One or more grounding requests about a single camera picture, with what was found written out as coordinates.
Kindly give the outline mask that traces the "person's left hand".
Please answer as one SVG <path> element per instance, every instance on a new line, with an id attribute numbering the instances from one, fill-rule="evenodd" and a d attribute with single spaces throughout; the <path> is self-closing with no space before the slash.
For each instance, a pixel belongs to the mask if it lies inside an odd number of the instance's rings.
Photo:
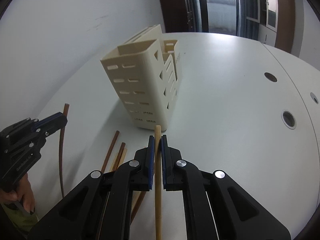
<path id="1" fill-rule="evenodd" d="M 24 210 L 30 215 L 34 214 L 35 197 L 27 173 L 21 178 L 15 190 L 7 193 L 1 189 L 1 204 L 11 204 L 15 201 L 22 202 Z"/>

